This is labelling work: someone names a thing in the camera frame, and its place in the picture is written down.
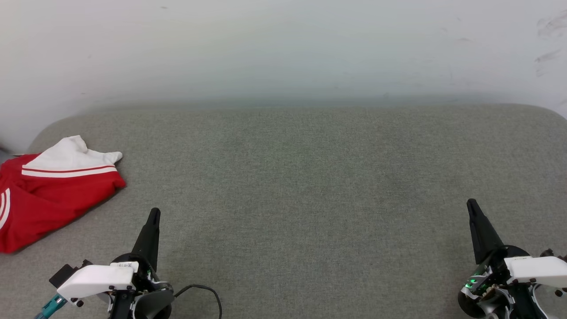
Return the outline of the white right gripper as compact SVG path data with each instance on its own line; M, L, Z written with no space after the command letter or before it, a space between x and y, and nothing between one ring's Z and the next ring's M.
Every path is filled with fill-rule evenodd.
M466 202L474 260L478 265L479 319L548 319L537 301L543 285L566 292L566 261L549 249L532 257L520 248L504 245L478 202Z

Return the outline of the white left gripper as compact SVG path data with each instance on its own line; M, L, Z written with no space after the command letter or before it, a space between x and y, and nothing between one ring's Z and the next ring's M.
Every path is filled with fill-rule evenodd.
M160 216L160 209L152 208L132 253L111 264L94 265L85 259L81 267L63 266L57 273L57 301L80 307L85 298L97 296L107 304L110 319L160 319Z

